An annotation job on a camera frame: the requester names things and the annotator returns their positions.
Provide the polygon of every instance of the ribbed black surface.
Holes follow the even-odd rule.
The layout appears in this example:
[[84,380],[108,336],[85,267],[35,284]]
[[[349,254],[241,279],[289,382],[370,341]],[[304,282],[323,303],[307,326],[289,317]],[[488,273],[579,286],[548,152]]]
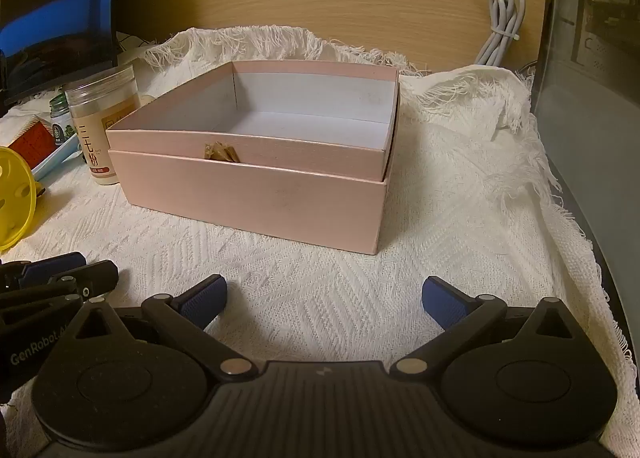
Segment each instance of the ribbed black surface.
[[[467,434],[441,410],[427,386],[393,380],[379,362],[271,362],[252,382],[222,386],[199,419],[180,434],[142,450],[100,456],[514,458],[540,454],[501,448]],[[596,443],[542,454],[612,457]],[[41,456],[98,455],[54,444]]]

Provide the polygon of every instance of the yellow lid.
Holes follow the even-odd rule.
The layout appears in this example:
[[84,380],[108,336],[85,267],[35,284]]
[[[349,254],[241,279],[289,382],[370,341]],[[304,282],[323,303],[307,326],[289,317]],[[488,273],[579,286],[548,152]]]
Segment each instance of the yellow lid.
[[36,182],[15,151],[0,146],[0,251],[22,238],[36,210]]

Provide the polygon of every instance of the gray cable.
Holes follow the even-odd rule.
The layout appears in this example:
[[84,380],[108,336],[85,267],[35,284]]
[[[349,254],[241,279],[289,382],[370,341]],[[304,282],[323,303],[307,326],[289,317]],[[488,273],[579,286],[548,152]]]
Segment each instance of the gray cable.
[[482,45],[476,64],[500,66],[507,48],[518,39],[524,11],[525,0],[489,0],[492,34]]

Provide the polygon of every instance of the white cloth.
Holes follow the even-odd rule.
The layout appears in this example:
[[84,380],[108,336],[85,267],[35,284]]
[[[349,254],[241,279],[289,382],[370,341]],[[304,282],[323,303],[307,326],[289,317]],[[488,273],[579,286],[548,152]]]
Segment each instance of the white cloth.
[[[143,60],[135,69],[140,92],[159,96],[223,61],[250,58],[385,62],[410,70],[401,56],[276,27],[190,29],[145,54],[155,70]],[[69,251],[89,261],[110,258],[120,269],[109,297],[114,306],[138,305],[156,292],[177,294],[220,273],[230,297],[208,331],[257,361],[380,359],[388,366],[440,332],[420,305],[429,275],[510,305],[557,295],[618,385],[603,444],[619,457],[640,456],[636,371],[618,340],[590,243],[551,200],[553,176],[526,87],[507,70],[470,66],[402,76],[401,97],[376,256],[134,207],[119,185],[95,184],[76,157],[45,179],[30,234],[3,259]],[[22,388],[12,399],[15,408],[3,409],[10,447],[20,458],[46,442],[29,391]]]

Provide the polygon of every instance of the pink box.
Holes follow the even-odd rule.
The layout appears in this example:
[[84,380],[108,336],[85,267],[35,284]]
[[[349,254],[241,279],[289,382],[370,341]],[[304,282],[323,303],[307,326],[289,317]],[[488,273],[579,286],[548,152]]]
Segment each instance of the pink box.
[[[398,105],[392,67],[226,63],[107,131],[130,203],[375,254]],[[205,144],[241,161],[204,159]]]

